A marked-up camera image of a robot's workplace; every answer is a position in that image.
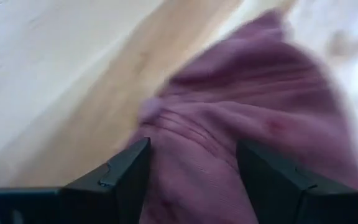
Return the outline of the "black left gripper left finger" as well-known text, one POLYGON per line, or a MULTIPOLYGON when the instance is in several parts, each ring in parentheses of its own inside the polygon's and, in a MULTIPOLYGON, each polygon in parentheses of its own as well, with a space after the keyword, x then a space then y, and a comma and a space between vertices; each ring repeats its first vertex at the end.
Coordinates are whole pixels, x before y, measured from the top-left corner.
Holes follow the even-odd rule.
POLYGON ((60 191, 62 224, 139 224, 151 140, 142 138, 60 191))

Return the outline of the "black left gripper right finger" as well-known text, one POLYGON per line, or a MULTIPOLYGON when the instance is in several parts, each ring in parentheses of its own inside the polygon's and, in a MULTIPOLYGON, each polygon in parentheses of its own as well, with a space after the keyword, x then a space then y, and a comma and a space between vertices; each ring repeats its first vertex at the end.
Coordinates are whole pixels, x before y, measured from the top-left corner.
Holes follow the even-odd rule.
POLYGON ((257 141, 238 141, 236 159, 259 224, 358 224, 358 190, 257 141))

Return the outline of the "maroon baseball cap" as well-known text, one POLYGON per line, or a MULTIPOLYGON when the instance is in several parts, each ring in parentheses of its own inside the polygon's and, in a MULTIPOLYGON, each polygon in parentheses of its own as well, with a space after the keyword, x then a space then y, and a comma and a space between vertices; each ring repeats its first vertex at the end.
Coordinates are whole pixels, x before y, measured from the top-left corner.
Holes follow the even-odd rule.
POLYGON ((236 161, 255 139, 358 189, 344 113, 271 10, 176 73, 139 112, 153 158, 140 224, 257 224, 236 161))

